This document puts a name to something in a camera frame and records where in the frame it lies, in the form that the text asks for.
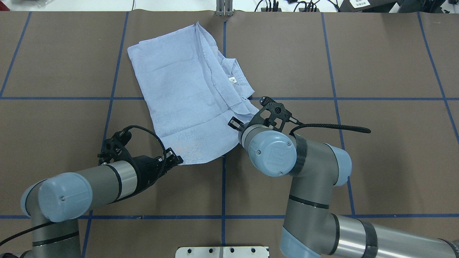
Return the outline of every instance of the metal plate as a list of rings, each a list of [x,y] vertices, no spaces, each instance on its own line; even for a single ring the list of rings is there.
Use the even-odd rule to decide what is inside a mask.
[[[180,247],[175,258],[269,258],[269,247]]]

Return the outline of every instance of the brown work surface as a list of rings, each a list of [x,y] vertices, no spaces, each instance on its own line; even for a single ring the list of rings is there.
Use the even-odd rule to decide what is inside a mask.
[[[179,247],[219,246],[219,219],[93,220],[85,258],[173,258]]]
[[[422,25],[427,41],[430,44],[432,58],[441,78],[443,89],[448,97],[459,97],[459,38],[457,25],[459,15],[426,14],[421,13]]]
[[[238,11],[227,22],[227,57],[256,97],[332,97],[324,42],[319,13]]]
[[[441,97],[415,13],[325,14],[338,97]]]
[[[125,126],[153,130],[127,48],[198,21],[238,59],[255,106],[268,95],[304,123],[372,129],[298,131],[353,159],[351,188],[334,189],[332,212],[459,238],[458,15],[420,14],[427,45],[416,13],[214,15],[0,12],[0,240],[30,226],[19,200],[31,184],[97,165],[104,136]],[[132,134],[133,156],[161,154],[146,132]],[[138,196],[79,220],[82,248],[90,222],[85,258],[173,257],[178,247],[222,244],[269,246],[281,258],[290,183],[257,171],[240,146],[173,168]],[[0,253],[26,251],[30,241]]]

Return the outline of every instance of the light blue joint cover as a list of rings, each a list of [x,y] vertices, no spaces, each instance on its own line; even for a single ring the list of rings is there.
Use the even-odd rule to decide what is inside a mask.
[[[253,137],[247,150],[252,164],[265,175],[278,177],[291,171],[297,162],[292,140],[278,131],[263,131]]]
[[[338,162],[338,180],[336,181],[335,186],[341,186],[347,183],[347,178],[352,173],[351,157],[345,150],[331,146],[328,143],[325,144],[328,145],[335,154],[336,161]]]
[[[24,193],[22,194],[22,196],[21,196],[21,210],[22,210],[22,212],[23,212],[27,217],[29,217],[29,218],[30,218],[30,214],[27,212],[27,209],[26,209],[27,197],[28,197],[30,191],[32,191],[32,189],[33,189],[36,185],[38,185],[39,183],[41,183],[41,182],[43,182],[43,181],[44,181],[44,180],[41,180],[41,181],[39,181],[39,182],[37,182],[37,183],[35,183],[35,184],[29,186],[29,188],[27,188],[27,190],[25,190],[25,192],[24,192]]]
[[[52,222],[83,215],[91,206],[92,188],[77,173],[63,173],[46,180],[38,192],[41,212]]]
[[[320,258],[320,254],[309,249],[284,227],[282,227],[282,236],[280,237],[280,251],[287,258]]]

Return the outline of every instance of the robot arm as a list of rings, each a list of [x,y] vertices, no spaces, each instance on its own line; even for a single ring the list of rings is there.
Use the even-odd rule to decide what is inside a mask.
[[[29,187],[21,198],[22,211],[32,225],[32,251],[26,258],[81,258],[77,218],[94,208],[134,196],[153,185],[172,167],[183,162],[174,151],[163,156],[131,157],[125,145],[131,139],[129,126],[107,139],[98,155],[100,166],[63,173]]]
[[[321,254],[345,258],[459,258],[455,243],[331,214],[332,189],[347,182],[351,158],[340,148],[293,133],[283,134],[285,122],[301,123],[269,97],[261,98],[260,104],[262,110],[250,123],[232,118],[228,125],[239,131],[239,142],[258,170],[272,177],[293,177],[280,242],[287,258],[319,258]],[[265,110],[270,111],[269,118],[260,116]],[[279,127],[277,118],[282,121]]]

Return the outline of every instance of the silver metal band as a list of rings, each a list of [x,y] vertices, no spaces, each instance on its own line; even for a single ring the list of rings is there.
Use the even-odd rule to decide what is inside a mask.
[[[134,168],[126,161],[117,161],[110,164],[117,172],[121,179],[121,194],[119,198],[133,193],[137,187],[137,174]]]
[[[356,219],[337,217],[340,223],[340,239],[334,255],[343,258],[362,257],[366,248],[364,226]]]

